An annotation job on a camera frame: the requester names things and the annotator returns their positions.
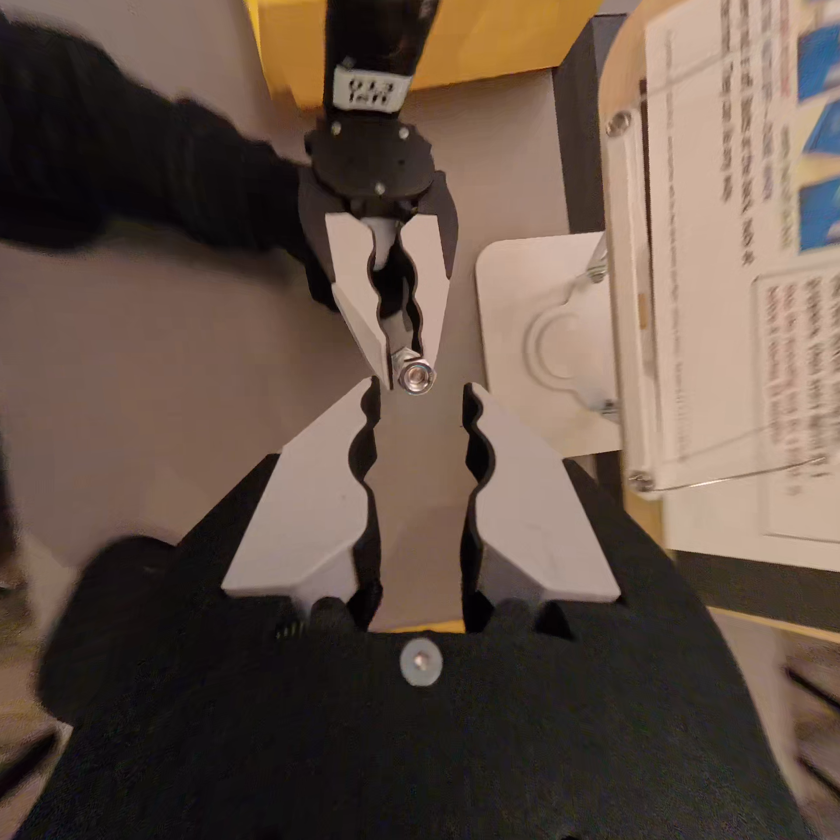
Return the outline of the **person's left hand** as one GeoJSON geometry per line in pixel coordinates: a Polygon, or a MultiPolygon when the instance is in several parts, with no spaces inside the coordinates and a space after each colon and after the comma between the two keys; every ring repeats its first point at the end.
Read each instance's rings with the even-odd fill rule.
{"type": "Polygon", "coordinates": [[[298,211],[301,167],[194,100],[176,101],[165,146],[171,220],[195,241],[312,257],[298,211]]]}

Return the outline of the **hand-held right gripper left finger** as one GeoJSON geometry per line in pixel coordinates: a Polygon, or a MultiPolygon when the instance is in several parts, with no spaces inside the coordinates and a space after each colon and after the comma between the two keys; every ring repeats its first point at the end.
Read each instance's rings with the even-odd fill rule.
{"type": "Polygon", "coordinates": [[[363,378],[284,445],[223,579],[227,595],[284,596],[302,617],[334,598],[370,625],[382,539],[365,479],[381,409],[380,380],[363,378]]]}

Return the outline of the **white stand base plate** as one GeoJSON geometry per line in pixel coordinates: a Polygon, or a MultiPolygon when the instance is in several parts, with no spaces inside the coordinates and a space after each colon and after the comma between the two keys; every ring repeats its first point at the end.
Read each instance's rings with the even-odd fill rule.
{"type": "Polygon", "coordinates": [[[605,233],[497,241],[476,290],[494,399],[563,456],[621,450],[605,233]]]}

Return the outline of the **yellow plastic bin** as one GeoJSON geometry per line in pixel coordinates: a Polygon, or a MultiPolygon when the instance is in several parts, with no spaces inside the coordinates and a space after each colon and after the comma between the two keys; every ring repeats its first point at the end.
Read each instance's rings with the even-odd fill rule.
{"type": "MultiPolygon", "coordinates": [[[[600,1],[443,1],[412,90],[557,67],[600,1]]],[[[321,108],[323,1],[244,1],[271,97],[321,108]]]]}

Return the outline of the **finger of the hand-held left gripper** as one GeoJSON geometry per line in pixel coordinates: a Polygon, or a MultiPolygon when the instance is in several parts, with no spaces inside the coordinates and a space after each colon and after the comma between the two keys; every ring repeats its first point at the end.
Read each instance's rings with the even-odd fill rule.
{"type": "Polygon", "coordinates": [[[348,213],[327,213],[325,226],[332,260],[333,298],[372,373],[392,390],[392,357],[382,325],[382,295],[373,279],[374,234],[348,213]]]}
{"type": "Polygon", "coordinates": [[[438,219],[419,213],[400,228],[397,238],[407,263],[405,320],[413,335],[410,347],[429,374],[437,375],[449,292],[438,219]]]}

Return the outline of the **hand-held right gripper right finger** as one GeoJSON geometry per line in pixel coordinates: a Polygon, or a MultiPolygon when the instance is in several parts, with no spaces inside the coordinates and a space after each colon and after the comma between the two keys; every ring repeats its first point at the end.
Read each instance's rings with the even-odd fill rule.
{"type": "Polygon", "coordinates": [[[615,603],[621,591],[562,456],[481,385],[464,386],[466,466],[476,481],[461,538],[465,629],[504,602],[615,603]]]}

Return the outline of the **wooden stand board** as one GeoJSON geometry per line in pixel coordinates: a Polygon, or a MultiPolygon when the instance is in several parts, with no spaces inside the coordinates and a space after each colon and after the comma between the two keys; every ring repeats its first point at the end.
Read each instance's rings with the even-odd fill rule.
{"type": "MultiPolygon", "coordinates": [[[[612,175],[607,124],[622,110],[634,106],[645,74],[644,26],[649,19],[676,2],[641,2],[623,22],[606,51],[598,89],[602,131],[602,173],[606,241],[610,262],[619,246],[629,244],[625,223],[619,222],[619,188],[624,175],[612,175]]],[[[679,569],[710,608],[762,623],[788,634],[838,644],[839,576],[837,571],[808,565],[755,560],[739,548],[735,557],[671,550],[679,569]]]]}

